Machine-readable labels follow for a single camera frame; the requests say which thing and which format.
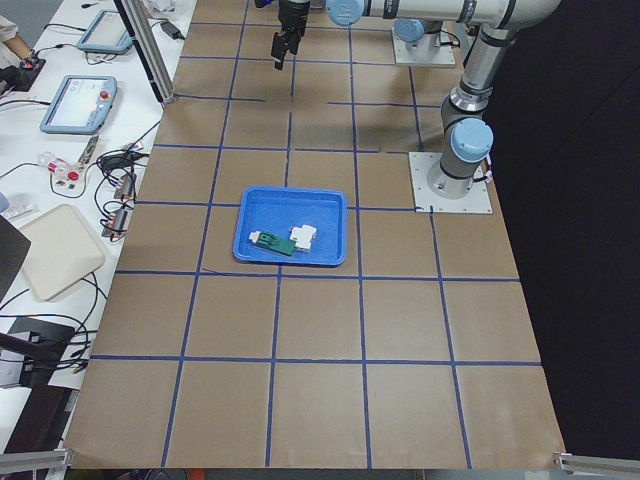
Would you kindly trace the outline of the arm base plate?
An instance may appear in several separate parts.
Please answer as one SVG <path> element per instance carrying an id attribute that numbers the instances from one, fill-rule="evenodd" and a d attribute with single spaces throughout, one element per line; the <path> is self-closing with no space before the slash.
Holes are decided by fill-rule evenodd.
<path id="1" fill-rule="evenodd" d="M 482 168 L 472 177 L 457 180 L 441 169 L 439 152 L 410 152 L 409 170 L 417 212 L 492 214 L 493 208 Z"/>
<path id="2" fill-rule="evenodd" d="M 449 34 L 441 32 L 439 38 L 434 34 L 425 34 L 417 42 L 408 43 L 393 30 L 392 39 L 397 65 L 450 69 L 456 65 L 453 38 Z"/>

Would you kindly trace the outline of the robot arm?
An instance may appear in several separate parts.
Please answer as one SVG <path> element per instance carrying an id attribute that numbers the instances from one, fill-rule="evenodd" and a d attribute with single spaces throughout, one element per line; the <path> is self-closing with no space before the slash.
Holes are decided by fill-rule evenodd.
<path id="1" fill-rule="evenodd" d="M 444 151 L 428 173 L 429 188 L 448 199 L 464 197 L 476 169 L 493 144 L 490 126 L 482 119 L 493 90 L 493 79 L 520 30 L 549 17 L 558 1 L 327 1 L 333 23 L 350 26 L 362 17 L 454 21 L 480 27 L 469 50 L 459 84 L 443 100 L 441 118 Z"/>

